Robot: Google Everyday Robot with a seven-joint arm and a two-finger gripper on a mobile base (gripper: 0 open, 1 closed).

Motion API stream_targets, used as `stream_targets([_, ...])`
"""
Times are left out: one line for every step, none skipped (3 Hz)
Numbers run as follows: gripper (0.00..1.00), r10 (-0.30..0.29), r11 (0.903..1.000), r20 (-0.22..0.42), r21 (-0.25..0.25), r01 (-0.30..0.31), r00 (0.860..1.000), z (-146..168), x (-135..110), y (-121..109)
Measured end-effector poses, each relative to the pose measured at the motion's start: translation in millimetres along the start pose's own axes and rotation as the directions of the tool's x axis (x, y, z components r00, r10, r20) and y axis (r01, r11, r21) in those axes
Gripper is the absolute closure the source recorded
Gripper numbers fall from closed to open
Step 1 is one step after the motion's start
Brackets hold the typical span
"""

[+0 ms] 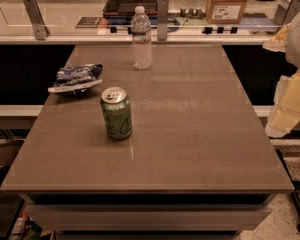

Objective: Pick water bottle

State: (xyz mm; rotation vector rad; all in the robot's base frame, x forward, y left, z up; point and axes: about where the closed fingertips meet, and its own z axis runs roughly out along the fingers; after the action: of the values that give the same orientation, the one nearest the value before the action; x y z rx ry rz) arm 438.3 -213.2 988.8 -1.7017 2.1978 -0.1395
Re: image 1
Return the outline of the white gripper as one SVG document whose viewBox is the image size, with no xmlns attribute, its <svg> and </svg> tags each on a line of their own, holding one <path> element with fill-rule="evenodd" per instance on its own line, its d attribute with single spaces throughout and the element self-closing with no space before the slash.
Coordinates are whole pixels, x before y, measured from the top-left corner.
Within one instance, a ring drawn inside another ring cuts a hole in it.
<svg viewBox="0 0 300 240">
<path fill-rule="evenodd" d="M 285 52 L 286 60 L 300 68 L 300 12 L 263 44 L 272 52 Z M 274 106 L 267 118 L 265 132 L 282 138 L 300 122 L 300 69 L 291 77 L 282 75 L 277 83 Z"/>
</svg>

